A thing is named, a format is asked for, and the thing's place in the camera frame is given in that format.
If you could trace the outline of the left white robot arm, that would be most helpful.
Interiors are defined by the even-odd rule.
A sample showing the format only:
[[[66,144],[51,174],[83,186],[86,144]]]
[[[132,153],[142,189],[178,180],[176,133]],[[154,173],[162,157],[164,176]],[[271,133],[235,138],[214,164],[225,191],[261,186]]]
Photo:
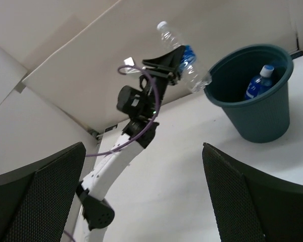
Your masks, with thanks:
[[[107,227],[115,218],[115,211],[105,199],[119,175],[155,137],[159,114],[166,89],[181,79],[181,60],[186,47],[181,45],[157,58],[144,59],[144,68],[123,65],[118,68],[139,72],[140,88],[124,86],[118,95],[117,110],[129,116],[110,151],[100,153],[102,160],[79,183],[76,194],[82,204],[84,241],[103,241]]]

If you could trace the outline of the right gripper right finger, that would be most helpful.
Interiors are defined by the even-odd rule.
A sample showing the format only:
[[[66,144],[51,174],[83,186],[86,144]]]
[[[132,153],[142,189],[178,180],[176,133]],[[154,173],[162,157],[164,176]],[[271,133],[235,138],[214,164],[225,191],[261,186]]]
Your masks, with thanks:
[[[303,185],[204,143],[203,166],[221,241],[303,241]]]

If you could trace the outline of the large blue label bottle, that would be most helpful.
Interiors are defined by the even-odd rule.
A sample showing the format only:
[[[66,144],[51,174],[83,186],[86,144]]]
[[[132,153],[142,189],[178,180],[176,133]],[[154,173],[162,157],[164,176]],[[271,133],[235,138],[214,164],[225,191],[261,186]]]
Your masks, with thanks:
[[[275,68],[272,65],[262,67],[259,75],[251,79],[244,95],[245,100],[253,99],[273,86],[272,75],[274,70]]]

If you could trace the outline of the dark teal plastic bin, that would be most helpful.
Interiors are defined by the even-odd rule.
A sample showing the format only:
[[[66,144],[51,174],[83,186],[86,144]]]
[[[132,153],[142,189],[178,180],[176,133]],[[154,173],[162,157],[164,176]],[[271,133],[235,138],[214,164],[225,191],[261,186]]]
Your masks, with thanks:
[[[251,80],[263,66],[271,65],[272,85],[262,94],[247,99]],[[283,48],[255,44],[236,50],[210,68],[212,82],[204,93],[222,108],[239,134],[253,143],[267,143],[280,138],[290,125],[288,80],[293,61]]]

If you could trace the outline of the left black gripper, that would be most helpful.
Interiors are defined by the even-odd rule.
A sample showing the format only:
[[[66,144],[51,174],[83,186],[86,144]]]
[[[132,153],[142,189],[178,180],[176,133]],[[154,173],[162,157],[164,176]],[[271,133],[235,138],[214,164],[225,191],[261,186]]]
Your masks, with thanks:
[[[181,45],[173,51],[153,59],[143,59],[145,71],[151,76],[154,84],[145,74],[139,77],[139,87],[153,101],[155,91],[158,92],[159,101],[164,99],[167,86],[174,85],[174,78],[181,78],[180,63],[185,52],[185,45]]]

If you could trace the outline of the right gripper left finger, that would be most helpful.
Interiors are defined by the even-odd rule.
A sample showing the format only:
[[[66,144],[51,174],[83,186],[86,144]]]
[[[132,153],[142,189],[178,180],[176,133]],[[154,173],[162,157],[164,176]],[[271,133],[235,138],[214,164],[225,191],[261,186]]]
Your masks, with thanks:
[[[0,241],[60,241],[82,172],[78,142],[0,175]]]

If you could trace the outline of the small blue label bottle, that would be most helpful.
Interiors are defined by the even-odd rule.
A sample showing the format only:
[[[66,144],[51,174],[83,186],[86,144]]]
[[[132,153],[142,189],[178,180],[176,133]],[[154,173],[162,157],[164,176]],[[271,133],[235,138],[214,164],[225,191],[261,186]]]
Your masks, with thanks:
[[[183,39],[180,32],[175,30],[166,21],[161,21],[157,25],[157,30],[161,34],[163,45],[168,50],[174,50],[182,45],[185,51],[180,61],[179,71],[181,81],[192,92],[203,90],[211,84],[212,76],[195,54],[192,47]]]

